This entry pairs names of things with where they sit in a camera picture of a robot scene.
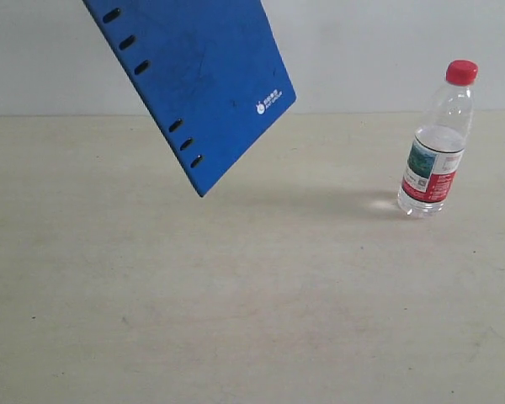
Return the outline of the blue ring binder notebook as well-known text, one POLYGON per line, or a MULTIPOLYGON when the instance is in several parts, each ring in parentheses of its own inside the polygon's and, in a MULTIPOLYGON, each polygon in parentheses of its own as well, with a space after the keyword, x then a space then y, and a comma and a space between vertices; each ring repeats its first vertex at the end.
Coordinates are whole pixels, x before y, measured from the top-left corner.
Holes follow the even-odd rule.
POLYGON ((86 8, 199 195, 296 100, 258 0, 86 8))

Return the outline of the clear water bottle red cap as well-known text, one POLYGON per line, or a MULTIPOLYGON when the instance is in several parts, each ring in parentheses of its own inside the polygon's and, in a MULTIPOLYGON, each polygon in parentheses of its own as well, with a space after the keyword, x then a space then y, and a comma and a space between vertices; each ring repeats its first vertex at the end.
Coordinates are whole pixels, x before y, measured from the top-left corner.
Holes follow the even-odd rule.
POLYGON ((430 217, 444 208, 470 134, 477 75, 473 61, 450 62, 414 132, 397 194, 410 217, 430 217))

